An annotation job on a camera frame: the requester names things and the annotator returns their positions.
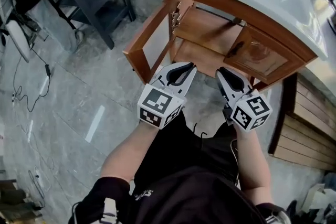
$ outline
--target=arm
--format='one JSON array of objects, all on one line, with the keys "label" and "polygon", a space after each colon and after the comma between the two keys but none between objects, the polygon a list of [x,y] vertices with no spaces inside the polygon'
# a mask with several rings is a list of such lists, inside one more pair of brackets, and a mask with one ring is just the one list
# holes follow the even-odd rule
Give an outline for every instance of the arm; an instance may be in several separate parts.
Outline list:
[{"label": "arm", "polygon": [[135,130],[106,158],[100,177],[134,178],[159,129],[140,122]]},{"label": "arm", "polygon": [[244,133],[235,123],[241,190],[254,205],[273,203],[270,171],[255,130]]}]

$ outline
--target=gray marble floor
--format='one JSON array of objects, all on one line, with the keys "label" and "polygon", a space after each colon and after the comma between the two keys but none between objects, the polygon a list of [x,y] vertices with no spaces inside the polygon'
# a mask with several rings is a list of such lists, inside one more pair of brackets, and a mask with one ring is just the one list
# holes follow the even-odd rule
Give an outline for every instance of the gray marble floor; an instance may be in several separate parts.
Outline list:
[{"label": "gray marble floor", "polygon": [[[142,83],[126,58],[123,48],[161,0],[133,0],[138,18],[125,19],[113,33],[116,44],[109,50],[90,27],[75,54],[70,55],[49,37],[38,40],[37,53],[49,63],[52,76],[49,93],[38,100],[32,113],[26,99],[12,103],[13,76],[19,53],[9,41],[0,71],[0,134],[5,136],[4,163],[8,176],[39,200],[28,170],[39,170],[45,193],[43,209],[47,223],[66,223],[71,205],[88,193],[98,178],[105,157],[137,124],[135,106]],[[21,85],[31,108],[46,80],[43,63],[32,53],[29,63],[21,61],[15,87]],[[281,98],[281,85],[270,96],[274,113],[258,135],[267,151]],[[184,109],[190,128],[215,133],[223,122],[220,93],[213,79],[198,73],[187,95]],[[267,156],[272,173],[275,202],[287,207],[294,198],[304,196],[318,182],[322,171]]]}]

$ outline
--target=black and white marker cube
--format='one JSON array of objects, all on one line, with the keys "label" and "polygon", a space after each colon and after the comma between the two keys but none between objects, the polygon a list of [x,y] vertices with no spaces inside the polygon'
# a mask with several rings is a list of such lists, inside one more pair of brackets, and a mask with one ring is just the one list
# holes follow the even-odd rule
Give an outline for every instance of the black and white marker cube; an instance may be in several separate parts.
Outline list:
[{"label": "black and white marker cube", "polygon": [[242,130],[248,132],[262,126],[271,113],[272,108],[265,96],[254,91],[251,97],[241,99],[236,103],[231,119]]},{"label": "black and white marker cube", "polygon": [[138,100],[138,118],[160,129],[181,111],[186,99],[146,84]]}]

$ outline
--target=black cable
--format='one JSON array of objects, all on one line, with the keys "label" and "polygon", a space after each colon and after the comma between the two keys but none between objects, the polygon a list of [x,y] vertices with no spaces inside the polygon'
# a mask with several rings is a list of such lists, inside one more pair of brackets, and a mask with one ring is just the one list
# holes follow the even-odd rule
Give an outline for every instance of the black cable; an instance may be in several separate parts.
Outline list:
[{"label": "black cable", "polygon": [[36,187],[38,193],[40,194],[40,196],[41,196],[41,198],[42,198],[42,201],[41,201],[41,207],[36,208],[37,210],[41,210],[42,208],[44,208],[44,207],[46,206],[46,202],[45,202],[45,200],[44,200],[45,195],[44,195],[44,192],[43,192],[43,190],[42,190],[42,188],[41,188],[41,185],[40,185],[40,183],[38,182],[38,180],[36,180],[36,179],[39,178],[39,177],[38,177],[38,175],[36,175],[36,176],[34,177],[33,174],[32,174],[32,172],[31,172],[31,170],[28,170],[28,174],[29,174],[30,179],[32,180],[33,184],[35,185],[35,187]]},{"label": "black cable", "polygon": [[45,97],[47,94],[48,94],[48,92],[49,92],[49,87],[50,87],[50,76],[51,76],[51,72],[50,72],[50,69],[49,69],[49,65],[45,62],[45,60],[43,60],[41,57],[40,57],[40,55],[38,55],[37,54],[37,52],[34,50],[34,49],[31,49],[36,55],[37,55],[37,57],[38,58],[40,58],[40,60],[45,64],[45,69],[46,69],[46,74],[47,74],[47,76],[48,76],[48,89],[47,89],[47,92],[46,92],[46,94],[44,94],[44,95],[41,95],[41,94],[39,94],[38,95],[38,98],[35,100],[35,102],[34,102],[34,104],[33,104],[33,107],[32,107],[32,109],[29,109],[29,107],[28,107],[28,103],[29,103],[29,99],[28,99],[28,95],[24,95],[24,96],[22,96],[21,98],[19,97],[20,96],[20,94],[22,93],[22,86],[19,86],[19,88],[16,90],[15,89],[15,77],[16,77],[16,73],[17,73],[17,69],[18,69],[18,67],[19,67],[19,64],[20,64],[20,62],[21,62],[21,59],[22,59],[22,56],[20,56],[20,59],[19,59],[19,61],[17,62],[17,65],[16,65],[16,69],[15,69],[15,73],[14,73],[14,78],[13,78],[13,88],[14,88],[14,94],[13,94],[13,98],[12,98],[12,102],[14,102],[14,100],[17,98],[19,101],[21,101],[24,97],[26,97],[27,98],[27,104],[26,104],[26,106],[27,106],[27,110],[30,112],[30,113],[32,113],[32,111],[34,110],[34,107],[35,107],[35,105],[36,105],[36,103],[37,103],[37,101],[41,98],[41,97]]}]

